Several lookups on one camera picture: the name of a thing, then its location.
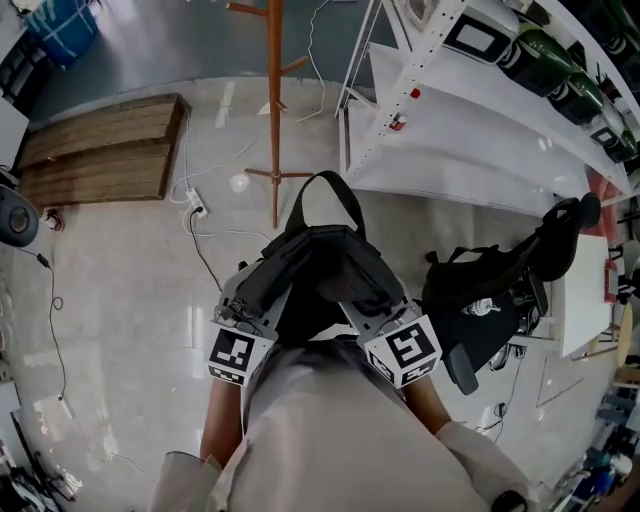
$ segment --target wooden pallet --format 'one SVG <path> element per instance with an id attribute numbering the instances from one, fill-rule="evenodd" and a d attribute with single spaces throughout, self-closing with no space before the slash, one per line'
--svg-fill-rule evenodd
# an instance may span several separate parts
<path id="1" fill-rule="evenodd" d="M 38 206 L 162 199 L 183 114 L 167 95 L 45 128 L 25 144 L 20 191 Z"/>

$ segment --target person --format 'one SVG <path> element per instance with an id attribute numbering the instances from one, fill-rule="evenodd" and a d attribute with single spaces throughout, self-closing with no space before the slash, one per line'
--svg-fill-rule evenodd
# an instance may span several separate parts
<path id="1" fill-rule="evenodd" d="M 451 420 L 428 376 L 399 393 L 362 354 L 310 342 L 272 355 L 246 393 L 214 379 L 200 456 L 167 454 L 148 510 L 540 510 L 523 473 Z"/>

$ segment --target white cable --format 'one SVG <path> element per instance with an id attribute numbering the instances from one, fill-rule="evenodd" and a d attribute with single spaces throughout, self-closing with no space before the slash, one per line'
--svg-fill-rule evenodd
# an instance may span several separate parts
<path id="1" fill-rule="evenodd" d="M 171 192 L 169 193 L 169 199 L 171 200 L 172 203 L 178 203 L 178 204 L 182 204 L 182 203 L 188 203 L 189 199 L 187 199 L 186 201 L 176 201 L 173 199 L 173 193 L 176 189 L 176 187 L 178 186 L 179 183 L 182 183 L 183 181 L 187 182 L 187 187 L 188 187 L 188 183 L 189 183 L 189 178 L 193 178 L 194 176 L 202 176 L 203 174 L 207 174 L 211 171 L 215 171 L 216 169 L 220 169 L 222 167 L 227 167 L 231 164 L 233 164 L 238 158 L 240 158 L 245 151 L 247 151 L 251 146 L 253 146 L 256 142 L 264 139 L 267 134 L 269 133 L 270 130 L 267 130 L 266 132 L 264 132 L 262 135 L 260 135 L 260 137 L 258 137 L 256 140 L 254 140 L 253 142 L 250 142 L 249 144 L 247 144 L 241 151 L 240 153 L 238 153 L 236 156 L 234 156 L 229 162 L 227 162 L 226 164 L 220 164 L 220 165 L 215 165 L 213 167 L 209 167 L 206 171 L 202 171 L 202 172 L 195 172 L 193 174 L 189 174 L 187 175 L 185 173 L 184 178 L 180 178 L 178 181 L 176 181 L 173 186 L 171 187 Z"/>
<path id="2" fill-rule="evenodd" d="M 187 208 L 184 211 L 184 215 L 182 216 L 182 228 L 189 233 L 190 235 L 193 234 L 194 236 L 219 236 L 219 235 L 224 235 L 227 233 L 230 234 L 234 234 L 234 235 L 256 235 L 256 236 L 260 236 L 262 238 L 264 238 L 267 242 L 271 242 L 271 239 L 265 235 L 263 235 L 262 233 L 258 233 L 256 231 L 238 231 L 236 229 L 226 229 L 224 231 L 217 231 L 215 233 L 191 233 L 191 231 L 187 228 L 187 215 L 189 215 L 191 213 L 191 206 L 189 206 L 189 208 Z"/>
<path id="3" fill-rule="evenodd" d="M 309 46 L 307 46 L 307 53 L 309 54 L 309 59 L 311 59 L 311 65 L 313 66 L 313 70 L 316 72 L 316 75 L 318 75 L 318 80 L 320 80 L 320 83 L 322 84 L 322 100 L 320 100 L 320 110 L 318 110 L 317 112 L 314 112 L 311 115 L 308 115 L 307 117 L 303 117 L 302 119 L 298 119 L 296 121 L 296 123 L 300 123 L 302 121 L 306 121 L 307 119 L 311 119 L 312 117 L 315 117 L 319 114 L 322 113 L 322 111 L 324 110 L 324 97 L 327 94 L 327 87 L 324 84 L 324 80 L 322 79 L 322 76 L 320 75 L 320 71 L 318 71 L 318 67 L 316 66 L 316 62 L 313 60 L 313 53 L 311 53 L 311 47 L 313 46 L 313 33 L 316 30 L 316 27 L 313 24 L 313 21 L 316 19 L 316 16 L 318 14 L 318 12 L 320 11 L 320 9 L 322 9 L 325 5 L 327 5 L 331 0 L 324 0 L 324 2 L 322 2 L 315 11 L 313 11 L 313 16 L 311 16 L 311 21 L 309 22 L 311 24 L 311 32 L 309 32 Z"/>
<path id="4" fill-rule="evenodd" d="M 316 63 L 313 59 L 313 54 L 311 53 L 311 47 L 313 46 L 313 33 L 315 32 L 315 25 L 313 24 L 313 22 L 316 19 L 316 16 L 318 15 L 318 12 L 320 12 L 320 10 L 327 5 L 331 0 L 324 0 L 317 8 L 315 11 L 313 11 L 313 16 L 311 17 L 311 21 L 309 22 L 311 25 L 311 31 L 309 32 L 309 46 L 307 46 L 307 53 L 309 53 L 309 59 L 311 60 L 311 65 L 313 66 L 313 70 L 316 72 L 316 75 L 318 76 L 318 80 L 320 80 L 320 84 L 322 85 L 322 99 L 320 100 L 320 110 L 318 110 L 317 112 L 314 112 L 313 114 L 310 114 L 308 116 L 302 117 L 300 119 L 296 119 L 294 121 L 294 123 L 301 123 L 302 121 L 306 121 L 307 119 L 311 119 L 312 117 L 315 117 L 317 115 L 320 115 L 323 111 L 324 111 L 324 100 L 325 100 L 325 96 L 327 93 L 327 87 L 324 83 L 324 80 L 322 79 L 322 75 L 320 75 L 320 71 L 318 71 L 318 67 L 316 66 Z M 186 186 L 187 186 L 187 190 L 190 188 L 189 187 L 189 178 L 193 178 L 195 176 L 202 176 L 204 174 L 210 173 L 211 171 L 215 171 L 216 169 L 221 169 L 222 167 L 227 167 L 229 165 L 232 165 L 238 158 L 240 158 L 245 151 L 247 151 L 250 147 L 252 147 L 256 142 L 264 139 L 269 132 L 271 131 L 271 129 L 267 129 L 267 131 L 265 131 L 262 135 L 260 135 L 260 137 L 258 137 L 256 140 L 254 140 L 253 142 L 247 144 L 236 156 L 234 156 L 229 162 L 227 162 L 226 164 L 221 164 L 221 165 L 216 165 L 214 167 L 210 167 L 209 169 L 202 171 L 202 172 L 196 172 L 193 174 L 187 174 L 187 140 L 189 137 L 189 124 L 191 122 L 191 117 L 189 115 L 189 112 L 187 111 L 187 131 L 185 133 L 185 140 L 184 140 L 184 178 L 180 178 L 178 181 L 176 181 L 173 186 L 171 187 L 171 192 L 169 193 L 169 200 L 172 203 L 175 204 L 184 204 L 184 203 L 188 203 L 189 199 L 185 199 L 184 201 L 179 201 L 173 198 L 176 187 L 178 186 L 179 183 L 182 183 L 183 181 L 186 182 Z"/>
<path id="5" fill-rule="evenodd" d="M 191 114 L 189 113 L 188 109 L 185 109 L 185 112 L 187 114 L 187 129 L 185 131 L 184 134 L 184 144 L 182 145 L 182 151 L 184 152 L 184 178 L 182 178 L 180 181 L 177 181 L 176 183 L 174 183 L 173 187 L 171 187 L 171 192 L 169 192 L 169 201 L 171 201 L 174 204 L 184 204 L 184 203 L 188 203 L 189 202 L 189 198 L 185 199 L 184 201 L 178 201 L 177 199 L 173 198 L 173 193 L 176 190 L 176 185 L 182 181 L 185 182 L 185 185 L 187 187 L 187 190 L 189 190 L 189 176 L 187 175 L 187 143 L 189 141 L 189 125 L 191 124 Z"/>

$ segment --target white floor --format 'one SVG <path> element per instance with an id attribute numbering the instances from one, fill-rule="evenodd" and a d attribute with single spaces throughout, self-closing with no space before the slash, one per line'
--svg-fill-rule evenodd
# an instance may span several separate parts
<path id="1" fill-rule="evenodd" d="M 229 161 L 267 129 L 268 118 L 255 116 L 267 99 L 264 79 L 207 80 L 174 88 L 193 107 L 190 173 Z M 286 80 L 287 119 L 317 109 L 320 92 L 316 83 Z M 331 85 L 321 116 L 303 123 L 284 121 L 284 171 L 338 168 L 335 97 L 336 86 Z M 183 156 L 181 150 L 174 181 L 183 175 Z M 190 180 L 209 210 L 197 229 L 259 231 L 273 238 L 268 182 L 254 180 L 237 195 L 228 181 L 245 167 L 266 167 L 268 162 L 267 137 L 233 165 Z M 284 184 L 285 219 L 301 184 Z M 184 190 L 177 191 L 182 199 Z M 309 222 L 344 220 L 326 185 L 314 184 L 308 192 Z M 427 269 L 427 251 L 447 256 L 457 245 L 506 247 L 536 225 L 535 219 L 516 214 L 440 200 L 377 193 L 358 197 L 370 240 L 416 294 Z M 203 361 L 218 293 L 182 227 L 184 211 L 184 205 L 168 199 L 69 208 L 65 231 L 42 230 L 31 247 L 50 257 L 56 293 L 65 301 L 64 309 L 54 312 L 54 325 L 67 370 L 68 410 L 56 398 L 62 373 L 47 318 L 50 274 L 14 251 L 10 289 L 16 318 L 10 357 L 23 404 L 21 420 L 32 447 L 76 492 L 77 502 L 69 510 L 142 511 L 165 452 L 197 453 L 210 386 Z M 200 241 L 221 279 L 232 275 L 240 260 L 258 258 L 265 246 L 255 235 Z M 534 483 L 553 485 L 589 445 L 613 360 L 614 355 L 571 363 L 544 351 L 527 353 L 499 445 Z M 503 371 L 482 370 L 480 389 L 469 397 L 460 394 L 443 367 L 435 381 L 453 418 L 476 427 L 495 421 L 494 407 L 508 401 L 517 369 L 518 361 L 511 359 Z M 580 379 L 569 392 L 544 404 Z M 498 431 L 496 427 L 487 435 L 495 437 Z"/>

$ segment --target blue bin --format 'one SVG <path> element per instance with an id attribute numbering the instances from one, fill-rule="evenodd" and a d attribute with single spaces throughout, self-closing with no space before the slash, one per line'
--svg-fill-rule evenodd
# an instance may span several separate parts
<path id="1" fill-rule="evenodd" d="M 27 17 L 27 29 L 58 66 L 68 66 L 86 52 L 98 32 L 84 0 L 43 0 Z"/>

